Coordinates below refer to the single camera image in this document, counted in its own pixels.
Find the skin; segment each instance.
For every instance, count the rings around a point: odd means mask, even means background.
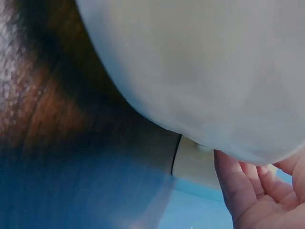
[[[268,167],[215,151],[215,169],[235,229],[305,228],[305,151],[275,164],[292,175],[283,182]]]

